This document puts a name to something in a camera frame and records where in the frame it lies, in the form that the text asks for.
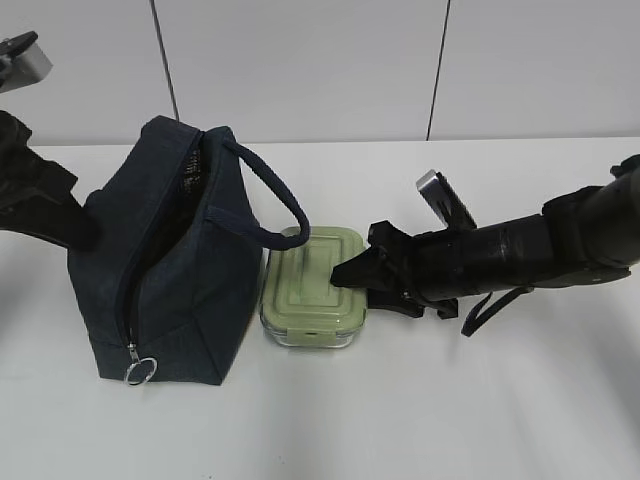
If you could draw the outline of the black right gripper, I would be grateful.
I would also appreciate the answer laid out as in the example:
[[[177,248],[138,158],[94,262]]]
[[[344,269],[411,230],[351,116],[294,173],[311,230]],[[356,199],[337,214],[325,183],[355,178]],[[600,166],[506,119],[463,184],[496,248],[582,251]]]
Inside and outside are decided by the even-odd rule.
[[[460,231],[444,229],[415,236],[389,221],[370,225],[370,248],[333,268],[336,287],[367,290],[367,306],[410,318],[427,308],[441,319],[458,316],[458,300],[480,289],[464,277]]]

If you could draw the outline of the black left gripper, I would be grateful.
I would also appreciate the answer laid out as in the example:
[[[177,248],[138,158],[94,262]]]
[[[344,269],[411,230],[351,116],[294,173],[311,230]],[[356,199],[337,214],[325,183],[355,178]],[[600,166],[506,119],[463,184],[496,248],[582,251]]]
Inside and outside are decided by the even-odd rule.
[[[91,250],[101,230],[71,194],[78,178],[28,145],[32,131],[1,111],[1,229]]]

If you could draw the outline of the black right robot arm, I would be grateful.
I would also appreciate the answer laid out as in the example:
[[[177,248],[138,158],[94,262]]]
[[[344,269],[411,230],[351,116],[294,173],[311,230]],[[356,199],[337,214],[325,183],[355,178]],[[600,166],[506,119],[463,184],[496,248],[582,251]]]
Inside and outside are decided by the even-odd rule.
[[[609,184],[556,197],[538,214],[478,227],[446,177],[430,170],[416,186],[444,229],[411,236],[374,223],[368,249],[336,266],[330,281],[365,290],[372,309],[412,318],[427,308],[455,318],[460,298],[479,295],[465,320],[471,332],[536,289],[626,278],[639,262],[638,156],[611,173]]]

